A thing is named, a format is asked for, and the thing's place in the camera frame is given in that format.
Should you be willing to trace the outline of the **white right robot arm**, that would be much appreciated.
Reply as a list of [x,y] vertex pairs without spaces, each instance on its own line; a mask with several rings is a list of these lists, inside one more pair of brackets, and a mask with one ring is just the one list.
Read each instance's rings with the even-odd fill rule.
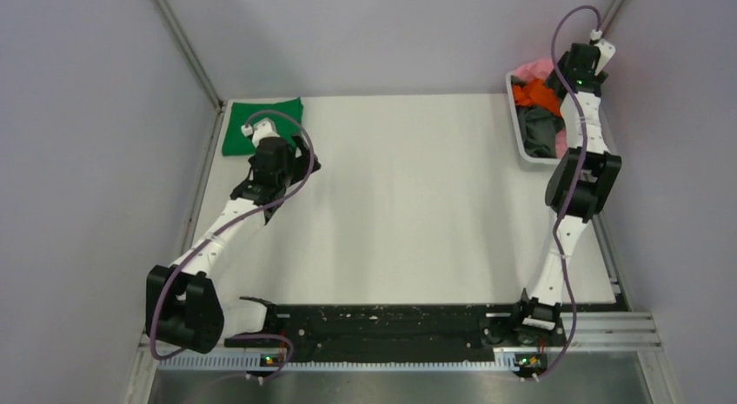
[[544,202],[553,213],[551,235],[532,281],[509,322],[512,338],[532,345],[561,334],[561,307],[571,296],[568,266],[581,235],[598,215],[621,171],[622,160],[603,137],[601,86],[615,46],[605,39],[574,43],[548,79],[560,103],[567,150],[551,175]]

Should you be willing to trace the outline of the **orange t shirt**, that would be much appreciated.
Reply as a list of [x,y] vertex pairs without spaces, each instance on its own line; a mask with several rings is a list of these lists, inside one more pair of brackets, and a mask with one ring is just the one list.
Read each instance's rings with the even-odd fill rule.
[[513,100],[518,107],[538,107],[547,110],[554,116],[561,117],[560,102],[555,92],[538,78],[529,83],[513,83]]

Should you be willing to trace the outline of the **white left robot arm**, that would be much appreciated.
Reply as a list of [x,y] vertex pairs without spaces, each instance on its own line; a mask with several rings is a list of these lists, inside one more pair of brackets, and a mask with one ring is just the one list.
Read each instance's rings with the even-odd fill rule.
[[230,267],[229,249],[264,228],[321,164],[312,140],[259,140],[249,172],[229,193],[203,236],[168,266],[155,265],[145,283],[145,333],[200,354],[210,352],[226,326],[225,295],[217,287]]

